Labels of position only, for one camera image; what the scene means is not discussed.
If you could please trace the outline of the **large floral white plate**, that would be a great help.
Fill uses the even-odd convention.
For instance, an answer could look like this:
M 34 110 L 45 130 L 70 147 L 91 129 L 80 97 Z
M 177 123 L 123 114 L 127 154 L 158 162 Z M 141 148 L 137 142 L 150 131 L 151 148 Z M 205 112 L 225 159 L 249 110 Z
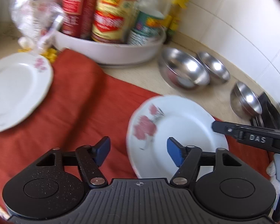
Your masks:
M 156 96 L 137 108 L 129 120 L 126 146 L 138 178 L 170 180 L 177 167 L 167 152 L 167 139 L 194 145 L 205 152 L 228 148 L 224 135 L 215 133 L 215 119 L 197 103 L 174 95 Z

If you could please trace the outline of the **large steel bowl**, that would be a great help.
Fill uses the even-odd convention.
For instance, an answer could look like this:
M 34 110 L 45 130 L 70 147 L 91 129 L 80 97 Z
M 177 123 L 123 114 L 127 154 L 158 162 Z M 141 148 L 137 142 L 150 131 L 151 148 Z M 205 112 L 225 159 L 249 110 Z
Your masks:
M 202 63 L 176 48 L 162 49 L 158 67 L 166 83 L 179 90 L 196 90 L 210 83 L 210 75 Z

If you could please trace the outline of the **black induction cooker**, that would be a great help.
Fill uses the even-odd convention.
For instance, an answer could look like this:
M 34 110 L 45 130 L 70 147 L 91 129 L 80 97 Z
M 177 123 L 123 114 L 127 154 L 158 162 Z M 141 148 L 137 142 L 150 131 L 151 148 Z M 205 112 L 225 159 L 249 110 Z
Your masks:
M 280 111 L 272 104 L 266 93 L 262 93 L 258 100 L 262 114 L 250 119 L 251 125 L 280 130 Z

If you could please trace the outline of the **white glove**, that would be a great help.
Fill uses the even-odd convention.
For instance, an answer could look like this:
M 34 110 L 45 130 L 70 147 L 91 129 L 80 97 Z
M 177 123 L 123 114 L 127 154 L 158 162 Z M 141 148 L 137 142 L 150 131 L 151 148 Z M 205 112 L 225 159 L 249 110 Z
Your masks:
M 266 169 L 270 182 L 274 186 L 276 196 L 280 195 L 280 154 L 274 154 L 273 160 Z

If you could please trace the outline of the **right steel bowl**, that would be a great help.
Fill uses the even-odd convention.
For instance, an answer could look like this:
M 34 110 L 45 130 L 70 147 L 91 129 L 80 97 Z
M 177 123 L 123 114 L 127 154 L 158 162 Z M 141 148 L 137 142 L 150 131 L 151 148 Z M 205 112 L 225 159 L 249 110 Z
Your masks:
M 262 106 L 256 94 L 239 80 L 231 90 L 230 106 L 238 117 L 245 120 L 262 114 Z

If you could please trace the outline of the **orange-red cloth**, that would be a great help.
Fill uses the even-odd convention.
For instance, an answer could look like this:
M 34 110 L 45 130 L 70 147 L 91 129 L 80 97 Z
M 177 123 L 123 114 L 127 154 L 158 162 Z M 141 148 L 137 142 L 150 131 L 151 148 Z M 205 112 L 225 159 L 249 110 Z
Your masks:
M 155 93 L 113 78 L 73 50 L 62 51 L 53 64 L 54 78 L 39 107 L 22 123 L 0 133 L 0 216 L 6 217 L 4 185 L 54 147 L 73 151 L 111 139 L 102 165 L 107 180 L 135 178 L 126 150 L 132 113 Z

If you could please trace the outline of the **middle steel bowl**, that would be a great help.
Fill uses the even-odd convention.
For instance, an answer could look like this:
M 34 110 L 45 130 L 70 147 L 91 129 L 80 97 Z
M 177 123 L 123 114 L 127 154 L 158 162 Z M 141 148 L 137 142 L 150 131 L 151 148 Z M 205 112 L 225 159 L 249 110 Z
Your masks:
M 197 59 L 204 65 L 210 77 L 210 84 L 227 83 L 231 76 L 227 68 L 220 60 L 207 52 L 198 52 Z

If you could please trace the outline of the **small floral white plate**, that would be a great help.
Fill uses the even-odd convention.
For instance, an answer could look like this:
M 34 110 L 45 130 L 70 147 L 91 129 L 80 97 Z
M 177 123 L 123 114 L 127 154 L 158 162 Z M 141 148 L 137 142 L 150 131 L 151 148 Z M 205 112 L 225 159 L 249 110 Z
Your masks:
M 15 53 L 0 59 L 0 132 L 30 116 L 52 81 L 52 66 L 41 55 Z

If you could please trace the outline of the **white rotating condiment tray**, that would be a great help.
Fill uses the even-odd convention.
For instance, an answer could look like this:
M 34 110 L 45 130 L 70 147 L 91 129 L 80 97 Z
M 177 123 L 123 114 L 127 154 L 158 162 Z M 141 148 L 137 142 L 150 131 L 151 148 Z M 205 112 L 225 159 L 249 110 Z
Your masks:
M 155 58 L 162 48 L 164 40 L 164 30 L 161 30 L 156 41 L 143 46 L 98 43 L 74 38 L 57 31 L 53 39 L 53 45 L 59 51 L 70 49 L 81 53 L 102 66 L 124 67 L 145 63 Z

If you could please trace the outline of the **yellow cap vinegar bottle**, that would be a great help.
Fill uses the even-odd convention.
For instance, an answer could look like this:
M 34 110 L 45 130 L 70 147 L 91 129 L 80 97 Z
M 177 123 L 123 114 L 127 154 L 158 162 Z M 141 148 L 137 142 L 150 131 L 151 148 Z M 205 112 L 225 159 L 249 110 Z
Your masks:
M 136 0 L 97 0 L 91 37 L 100 43 L 125 43 Z

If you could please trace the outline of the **red label sauce bottle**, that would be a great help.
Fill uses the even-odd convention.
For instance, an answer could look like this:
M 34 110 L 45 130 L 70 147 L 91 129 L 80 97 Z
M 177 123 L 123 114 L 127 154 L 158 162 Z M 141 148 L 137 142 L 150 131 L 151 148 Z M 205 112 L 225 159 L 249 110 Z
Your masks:
M 81 39 L 90 37 L 92 18 L 97 0 L 63 0 L 65 18 L 62 33 Z

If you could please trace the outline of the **clear plastic bag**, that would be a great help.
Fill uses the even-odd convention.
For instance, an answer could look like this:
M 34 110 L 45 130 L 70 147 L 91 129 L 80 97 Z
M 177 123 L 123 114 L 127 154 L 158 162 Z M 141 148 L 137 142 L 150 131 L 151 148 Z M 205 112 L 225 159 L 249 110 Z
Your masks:
M 10 15 L 21 33 L 22 49 L 42 54 L 52 45 L 52 40 L 63 24 L 65 12 L 62 0 L 11 0 Z

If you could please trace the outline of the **yellow-green label oil bottle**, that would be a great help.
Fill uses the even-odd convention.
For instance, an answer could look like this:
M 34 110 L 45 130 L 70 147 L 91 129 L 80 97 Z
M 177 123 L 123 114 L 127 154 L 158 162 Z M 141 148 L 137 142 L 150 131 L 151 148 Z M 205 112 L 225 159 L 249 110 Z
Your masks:
M 164 44 L 169 43 L 177 31 L 181 20 L 181 13 L 187 8 L 188 3 L 189 0 L 172 0 L 170 10 L 163 21 L 163 28 L 166 32 Z

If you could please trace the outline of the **purple label soy bottle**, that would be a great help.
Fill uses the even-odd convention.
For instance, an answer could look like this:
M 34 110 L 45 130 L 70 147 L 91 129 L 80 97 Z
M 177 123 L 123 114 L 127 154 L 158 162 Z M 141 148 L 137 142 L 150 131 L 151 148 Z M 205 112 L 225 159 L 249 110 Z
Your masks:
M 134 25 L 129 33 L 127 43 L 143 46 L 155 41 L 162 28 L 172 0 L 140 0 Z

